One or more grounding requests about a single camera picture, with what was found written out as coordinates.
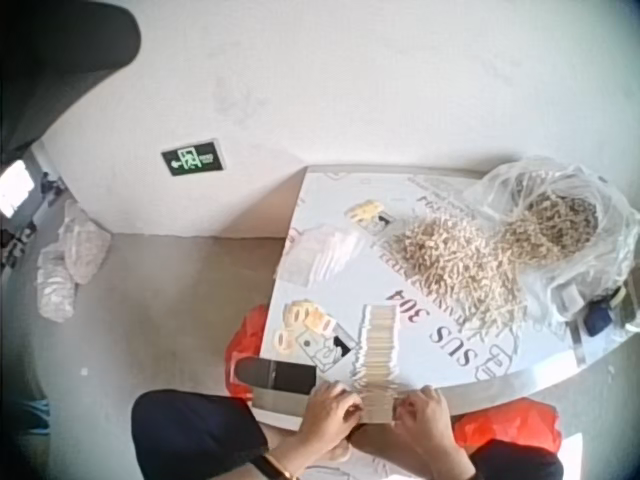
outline exit sign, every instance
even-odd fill
[[[223,169],[220,155],[213,142],[162,152],[162,158],[174,177]]]

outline black cloth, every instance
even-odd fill
[[[146,480],[206,480],[267,451],[251,410],[235,398],[157,390],[133,405],[131,430]],[[485,480],[561,480],[562,464],[546,450],[491,441],[471,455]]]

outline small plastic bag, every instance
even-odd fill
[[[225,384],[229,395],[251,401],[251,388],[239,382],[234,374],[236,363],[245,357],[257,357],[267,325],[269,310],[266,305],[252,308],[242,320],[224,353]]]
[[[89,283],[107,254],[111,235],[92,222],[75,201],[67,200],[60,238],[69,273],[77,283]]]
[[[640,215],[613,185],[581,166],[523,159],[497,167],[464,196],[494,232],[549,199],[565,202],[568,209],[586,208],[595,217],[575,252],[521,269],[520,286],[533,319],[547,323],[559,315],[568,320],[585,303],[619,287],[633,265]],[[562,232],[567,230],[558,230],[554,241],[566,246],[569,236]]]
[[[302,232],[282,257],[277,278],[308,287],[341,271],[366,240],[358,231],[323,225]]]
[[[521,398],[465,415],[453,427],[456,443],[476,449],[491,440],[544,448],[558,453],[562,434],[558,412],[551,405]]]
[[[76,285],[64,262],[64,249],[54,243],[38,257],[37,295],[40,315],[56,322],[73,316]]]

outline red bag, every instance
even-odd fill
[[[246,401],[253,398],[251,389],[239,383],[233,372],[238,360],[245,357],[257,357],[260,354],[268,313],[269,309],[266,305],[252,308],[227,345],[227,350],[224,353],[225,384],[232,397],[242,398]]]
[[[453,427],[461,447],[476,449],[489,440],[502,440],[558,453],[562,434],[556,428],[558,412],[551,405],[521,398],[465,415]]]

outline person's hand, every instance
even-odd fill
[[[313,389],[298,430],[298,438],[324,455],[338,445],[360,421],[362,400],[338,382]]]
[[[429,386],[396,403],[394,430],[429,457],[456,448],[447,401]]]

